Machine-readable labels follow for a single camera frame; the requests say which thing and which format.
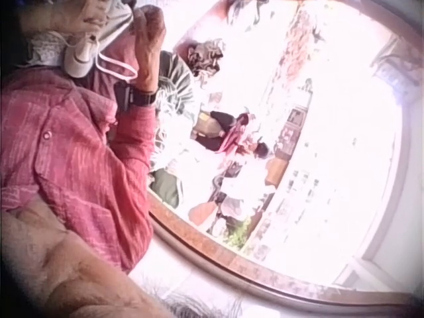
face mask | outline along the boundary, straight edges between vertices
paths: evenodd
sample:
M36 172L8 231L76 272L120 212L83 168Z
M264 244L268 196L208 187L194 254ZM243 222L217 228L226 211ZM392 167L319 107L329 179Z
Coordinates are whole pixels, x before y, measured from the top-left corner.
M76 46L66 48L64 56L64 69L73 78L82 78L88 74L95 65L99 70L112 75L120 80L131 81L137 77L137 71L130 65L106 57L101 53L114 39L124 32L133 21L133 12L128 5L122 4L121 0L113 0L109 10L109 22L99 34L88 34L80 39ZM124 76L108 70L100 65L99 61L120 66L129 70L133 75Z

glass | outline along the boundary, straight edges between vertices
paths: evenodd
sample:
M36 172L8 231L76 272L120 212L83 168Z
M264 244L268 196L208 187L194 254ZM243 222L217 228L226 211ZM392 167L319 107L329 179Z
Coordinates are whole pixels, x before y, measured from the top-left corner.
M197 79L202 109L255 115L243 134L251 148L229 155L189 140L173 158L178 169L164 169L173 200L160 188L156 198L275 273L342 290L410 290L411 275L397 277L365 250L395 191L403 104L422 87L422 68L410 65L416 49L334 1L306 1L288 23L289 2L264 4L250 28L205 19L191 35L225 43L221 70ZM252 152L258 141L267 158Z

pink shirt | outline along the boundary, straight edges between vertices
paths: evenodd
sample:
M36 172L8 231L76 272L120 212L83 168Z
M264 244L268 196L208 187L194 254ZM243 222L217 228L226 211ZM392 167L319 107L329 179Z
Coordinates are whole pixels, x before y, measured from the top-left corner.
M116 104L77 87L60 70L19 71L1 92L1 210L36 193L67 229L130 272L152 238L146 178L154 107L120 115Z

hand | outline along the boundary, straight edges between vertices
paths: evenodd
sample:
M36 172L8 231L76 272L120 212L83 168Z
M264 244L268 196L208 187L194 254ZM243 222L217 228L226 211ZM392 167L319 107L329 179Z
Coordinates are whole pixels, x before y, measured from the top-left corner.
M52 6L50 28L57 32L98 32L107 21L110 0L71 0Z
M134 10L135 56L138 62L136 87L146 93L158 90L160 50L166 27L161 8L145 5Z
M23 7L19 11L22 32L98 32L107 21L109 1L71 0Z

woman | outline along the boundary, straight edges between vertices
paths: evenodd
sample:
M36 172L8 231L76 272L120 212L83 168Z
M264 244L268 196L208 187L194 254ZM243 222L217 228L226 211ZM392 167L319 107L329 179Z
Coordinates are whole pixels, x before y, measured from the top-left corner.
M254 115L249 113L242 113L234 118L220 111L202 112L194 128L197 131L195 140L216 153L225 152L227 155L253 153L256 157L266 158L269 148L265 143L257 142L248 146L242 144L246 126L253 119Z

